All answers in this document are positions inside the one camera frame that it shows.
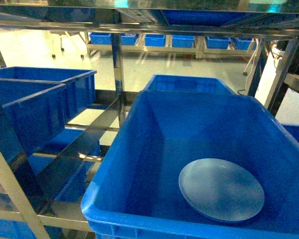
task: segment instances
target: stainless steel shelf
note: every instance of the stainless steel shelf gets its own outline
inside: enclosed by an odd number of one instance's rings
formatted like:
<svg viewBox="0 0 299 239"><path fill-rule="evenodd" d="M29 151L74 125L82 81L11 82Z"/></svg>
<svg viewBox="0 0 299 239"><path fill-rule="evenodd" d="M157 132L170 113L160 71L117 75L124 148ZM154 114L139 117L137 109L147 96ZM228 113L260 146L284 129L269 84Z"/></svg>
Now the stainless steel shelf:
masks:
<svg viewBox="0 0 299 239"><path fill-rule="evenodd" d="M162 52L195 55L202 58L204 54L229 54L236 56L252 56L252 46L247 51L207 49L203 36L251 37L260 39L260 47L255 52L255 66L260 58L265 40L290 40L283 61L278 66L270 96L267 100L268 109L275 114L288 87L299 92L299 1L289 0L278 4L277 1L267 1L267 4L250 3L249 0L92 0L92 1L51 1L51 0L0 0L0 27L15 27L21 29L64 30L85 32L109 32L112 45L87 44L88 52L92 50L112 51L114 62L115 92L103 91L98 94L98 103L113 104L97 118L92 125L85 127L83 136L77 139L65 152L56 157L54 167L48 167L34 180L33 187L44 191L52 198L52 185L70 175L80 160L99 162L101 157L89 157L88 151L95 145L102 134L111 130L110 125L119 116L122 125L127 106L135 98L135 94L125 92L122 51L131 52ZM193 22L191 17L182 21L173 20L184 16L184 13L202 15L219 14L219 19L232 18L227 22ZM165 47L147 47L138 42L136 46L121 46L120 33L165 34L165 35L195 35L195 48L173 48L170 36ZM0 52L0 67L5 67ZM248 91L253 96L257 87L253 80L252 89ZM6 130L10 129L5 114L1 114L0 124ZM0 140L5 139L5 132L0 134ZM77 147L82 152L78 155ZM20 185L13 166L8 165L0 148L0 219L26 222L38 239L48 239L44 225L82 230L91 232L83 217L79 204L48 201L43 208L34 207L31 195L24 193L24 185ZM22 162L27 162L24 152L18 150ZM65 172L57 172L60 180L55 178L44 181L45 176L52 175L59 162L70 164L62 168ZM89 172L88 180L97 170L97 165Z"/></svg>

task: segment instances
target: white floor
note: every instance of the white floor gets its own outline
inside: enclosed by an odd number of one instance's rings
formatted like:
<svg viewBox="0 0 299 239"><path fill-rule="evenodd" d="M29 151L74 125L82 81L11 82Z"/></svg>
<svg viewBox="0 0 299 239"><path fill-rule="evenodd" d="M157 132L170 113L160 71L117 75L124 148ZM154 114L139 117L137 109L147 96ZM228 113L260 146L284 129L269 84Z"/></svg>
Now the white floor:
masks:
<svg viewBox="0 0 299 239"><path fill-rule="evenodd" d="M51 57L52 34L49 31L15 30L0 28L0 49L7 66L33 66L51 68L96 69L96 89L114 90L114 73L111 52L98 52L91 59L87 57L86 47L79 36L72 37L80 49L78 52L69 39L64 39L65 52L61 53L58 41L55 42L56 59ZM212 57L195 60L188 56L174 54L125 53L125 90L138 92L144 88L154 74L216 77L224 81L232 90L243 89L246 77L243 70L246 61L239 57ZM86 110L73 123L89 124L101 111ZM299 94L289 91L277 119L283 123L299 124ZM110 144L115 137L108 132L101 140Z"/></svg>

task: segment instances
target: cable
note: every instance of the cable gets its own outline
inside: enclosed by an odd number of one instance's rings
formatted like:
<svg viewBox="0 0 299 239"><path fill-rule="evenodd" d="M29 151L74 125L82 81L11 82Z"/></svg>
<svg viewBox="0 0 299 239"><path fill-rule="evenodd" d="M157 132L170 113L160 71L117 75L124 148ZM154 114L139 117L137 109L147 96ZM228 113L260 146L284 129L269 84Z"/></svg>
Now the cable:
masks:
<svg viewBox="0 0 299 239"><path fill-rule="evenodd" d="M243 96L243 94L240 93L240 92L242 92L242 91L246 91L246 89L238 90L238 91L237 91L237 94Z"/></svg>
<svg viewBox="0 0 299 239"><path fill-rule="evenodd" d="M256 58L257 52L258 52L259 47L260 47L260 44L259 44L259 40L258 40L258 39L256 39L256 44L257 44L256 50L254 51L253 55L251 56L252 59L253 59L253 64L252 64L252 67L251 67L251 71L249 72L249 75L248 75L247 78L246 78L246 81L245 81L245 88L242 89L242 90L238 90L238 91L237 91L237 93L238 93L239 95L243 95L243 94L241 94L240 92L241 92L241 91L245 91L245 90L247 89L247 82L248 82L248 79L249 79L251 73L253 72L253 68L254 68L254 66L255 66L255 58Z"/></svg>

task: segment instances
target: blue box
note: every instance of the blue box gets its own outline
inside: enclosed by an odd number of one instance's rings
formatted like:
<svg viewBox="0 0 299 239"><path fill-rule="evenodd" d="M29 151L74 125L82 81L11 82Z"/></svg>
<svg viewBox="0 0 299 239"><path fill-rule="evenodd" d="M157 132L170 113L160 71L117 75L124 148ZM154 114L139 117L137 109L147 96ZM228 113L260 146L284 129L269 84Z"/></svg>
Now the blue box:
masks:
<svg viewBox="0 0 299 239"><path fill-rule="evenodd" d="M90 38L92 44L111 45L110 33L92 32Z"/></svg>
<svg viewBox="0 0 299 239"><path fill-rule="evenodd" d="M227 49L230 43L229 37L206 37L207 48L210 49Z"/></svg>
<svg viewBox="0 0 299 239"><path fill-rule="evenodd" d="M225 224L192 209L178 176L201 158L251 172L265 192L260 213ZM299 239L299 144L254 98L143 91L81 209L97 234L117 238Z"/></svg>
<svg viewBox="0 0 299 239"><path fill-rule="evenodd" d="M124 33L121 35L121 43L122 43L122 45L126 45L126 46L134 46L136 43L137 37L138 37L138 34Z"/></svg>
<svg viewBox="0 0 299 239"><path fill-rule="evenodd" d="M234 46L237 50L248 50L249 45L253 41L252 38L232 38ZM257 44L255 42L253 50L256 50Z"/></svg>
<svg viewBox="0 0 299 239"><path fill-rule="evenodd" d="M59 239L62 229L45 226L51 239ZM0 219L0 238L36 239L27 223Z"/></svg>
<svg viewBox="0 0 299 239"><path fill-rule="evenodd" d="M194 36L173 35L171 39L172 47L192 48L194 44Z"/></svg>
<svg viewBox="0 0 299 239"><path fill-rule="evenodd" d="M144 90L235 95L235 92L217 78L191 76L153 75Z"/></svg>
<svg viewBox="0 0 299 239"><path fill-rule="evenodd" d="M240 21L247 16L256 15L245 12L199 11L199 10L162 10L170 25L222 26L226 23Z"/></svg>
<svg viewBox="0 0 299 239"><path fill-rule="evenodd" d="M53 157L30 156L29 163L37 175L52 160ZM55 197L55 201L76 203L83 196L85 186L85 162L78 167L75 173L67 180L63 189ZM46 227L52 239L59 239L61 228ZM13 239L36 239L26 223L0 219L0 237Z"/></svg>
<svg viewBox="0 0 299 239"><path fill-rule="evenodd" d="M145 35L145 46L165 46L165 35L159 34L146 34Z"/></svg>
<svg viewBox="0 0 299 239"><path fill-rule="evenodd" d="M65 90L64 84L0 80L0 102L26 155L64 129Z"/></svg>
<svg viewBox="0 0 299 239"><path fill-rule="evenodd" d="M94 70L57 68L7 67L0 69L0 79L65 84L66 92L63 99L65 122L69 122L95 101L94 74L96 74Z"/></svg>
<svg viewBox="0 0 299 239"><path fill-rule="evenodd" d="M72 143L81 133L83 129L72 129L65 128L60 134L58 134L54 139L48 142L40 151L46 154L58 155L62 150L64 150L70 143ZM100 156L100 142L97 142L95 148L89 153L90 156ZM93 162L85 162L86 173L94 165Z"/></svg>

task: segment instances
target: round plate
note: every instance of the round plate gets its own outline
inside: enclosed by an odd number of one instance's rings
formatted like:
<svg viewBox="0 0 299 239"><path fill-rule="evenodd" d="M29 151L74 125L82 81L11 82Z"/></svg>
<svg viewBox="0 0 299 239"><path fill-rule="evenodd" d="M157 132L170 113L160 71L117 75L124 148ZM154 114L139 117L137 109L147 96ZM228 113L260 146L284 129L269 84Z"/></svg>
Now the round plate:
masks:
<svg viewBox="0 0 299 239"><path fill-rule="evenodd" d="M265 202L257 179L239 165L217 158L187 164L178 179L188 203L202 215L225 223L255 216Z"/></svg>

